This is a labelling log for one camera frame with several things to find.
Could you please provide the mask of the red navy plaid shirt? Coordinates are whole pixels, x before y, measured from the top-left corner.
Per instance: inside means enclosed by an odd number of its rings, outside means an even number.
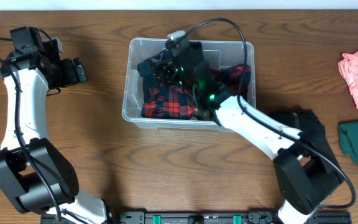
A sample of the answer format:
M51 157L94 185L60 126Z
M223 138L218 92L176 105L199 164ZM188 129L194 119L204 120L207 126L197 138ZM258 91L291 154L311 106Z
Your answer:
M233 90L239 88L240 78L243 72L247 77L242 84L241 95L247 96L248 85L251 81L251 67L243 64L222 70L211 71L214 78L227 84ZM197 119L203 117L191 99L191 91L183 91L176 86L165 87L155 81L152 71L139 71L143 79L144 103L141 109L141 117L153 119Z

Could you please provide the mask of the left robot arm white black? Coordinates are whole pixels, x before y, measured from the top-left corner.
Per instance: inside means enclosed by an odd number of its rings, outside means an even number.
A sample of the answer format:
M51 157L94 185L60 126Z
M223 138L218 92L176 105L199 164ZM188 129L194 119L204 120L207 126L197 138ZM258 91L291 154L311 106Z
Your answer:
M104 200L80 189L72 164L50 142L46 97L51 89L86 80L80 59L61 59L57 38L12 38L1 62L8 93L7 127L0 150L0 189L19 213L55 223L112 223Z

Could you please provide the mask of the black banded cloth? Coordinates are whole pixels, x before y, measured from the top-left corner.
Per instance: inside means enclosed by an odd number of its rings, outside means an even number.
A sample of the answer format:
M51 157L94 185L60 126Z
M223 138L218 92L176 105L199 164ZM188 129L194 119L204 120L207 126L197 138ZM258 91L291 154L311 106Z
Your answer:
M137 71L143 78L146 88L157 88L161 85L169 87L175 84L172 58L170 50L162 50L137 65Z
M281 150L273 160L276 175L295 178L338 176L339 164L326 139L326 129L311 110L275 111L270 117L301 131L299 141L289 150Z

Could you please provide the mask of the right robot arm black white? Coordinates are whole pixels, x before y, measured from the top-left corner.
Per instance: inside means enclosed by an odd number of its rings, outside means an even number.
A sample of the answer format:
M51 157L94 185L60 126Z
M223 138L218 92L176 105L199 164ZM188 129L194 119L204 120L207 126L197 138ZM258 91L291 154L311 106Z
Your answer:
M252 67L245 42L168 40L147 59L157 83L177 87L205 119L234 131L273 162L282 223L306 223L345 180L325 128L310 110L269 117L247 101Z

